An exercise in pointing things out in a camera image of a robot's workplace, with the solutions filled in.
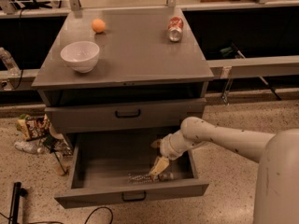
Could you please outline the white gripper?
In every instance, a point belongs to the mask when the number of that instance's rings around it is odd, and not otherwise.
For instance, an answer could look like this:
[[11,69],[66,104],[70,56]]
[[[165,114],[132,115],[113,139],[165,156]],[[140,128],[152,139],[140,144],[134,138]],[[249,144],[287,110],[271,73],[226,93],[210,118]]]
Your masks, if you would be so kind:
[[156,176],[161,174],[170,164],[181,157],[184,152],[192,149],[193,141],[187,139],[181,131],[170,133],[162,140],[157,139],[153,141],[150,146],[152,148],[160,148],[162,157],[158,156],[150,169],[149,174]]

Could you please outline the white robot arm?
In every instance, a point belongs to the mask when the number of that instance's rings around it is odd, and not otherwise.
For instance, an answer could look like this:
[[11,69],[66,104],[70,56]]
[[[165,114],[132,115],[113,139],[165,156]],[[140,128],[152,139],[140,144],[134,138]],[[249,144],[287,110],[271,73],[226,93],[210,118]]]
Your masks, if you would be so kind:
[[181,122],[175,133],[154,142],[160,149],[149,173],[159,175],[186,151],[205,142],[259,164],[253,224],[299,224],[299,130],[261,133],[225,128],[197,117]]

